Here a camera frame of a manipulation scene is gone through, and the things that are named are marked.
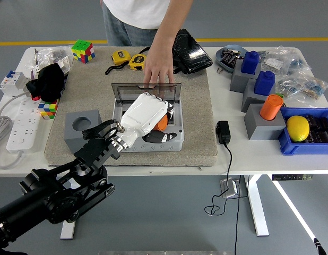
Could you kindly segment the person's left hand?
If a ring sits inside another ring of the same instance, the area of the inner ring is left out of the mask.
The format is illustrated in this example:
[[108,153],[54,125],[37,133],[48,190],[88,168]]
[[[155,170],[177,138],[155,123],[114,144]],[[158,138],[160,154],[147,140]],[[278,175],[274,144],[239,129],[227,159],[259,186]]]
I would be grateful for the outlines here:
[[150,49],[144,65],[144,88],[150,84],[175,83],[173,70],[172,52]]

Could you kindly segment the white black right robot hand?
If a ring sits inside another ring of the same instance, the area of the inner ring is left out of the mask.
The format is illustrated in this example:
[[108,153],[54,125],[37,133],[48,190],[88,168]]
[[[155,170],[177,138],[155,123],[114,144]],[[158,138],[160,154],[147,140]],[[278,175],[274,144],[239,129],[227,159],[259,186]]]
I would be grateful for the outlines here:
[[319,240],[317,238],[314,238],[314,244],[316,246],[316,249],[317,249],[317,252],[319,255],[326,255],[324,248],[322,247],[321,243],[319,242]]

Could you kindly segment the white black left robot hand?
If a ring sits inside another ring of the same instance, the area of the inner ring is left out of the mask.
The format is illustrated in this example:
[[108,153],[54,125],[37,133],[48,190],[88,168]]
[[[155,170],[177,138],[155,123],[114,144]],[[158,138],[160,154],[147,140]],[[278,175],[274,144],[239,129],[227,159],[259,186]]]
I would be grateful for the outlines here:
[[138,138],[148,143],[165,143],[174,139],[176,133],[164,130],[174,113],[174,106],[147,92],[142,93],[122,116],[124,128],[117,136],[125,148],[130,148]]

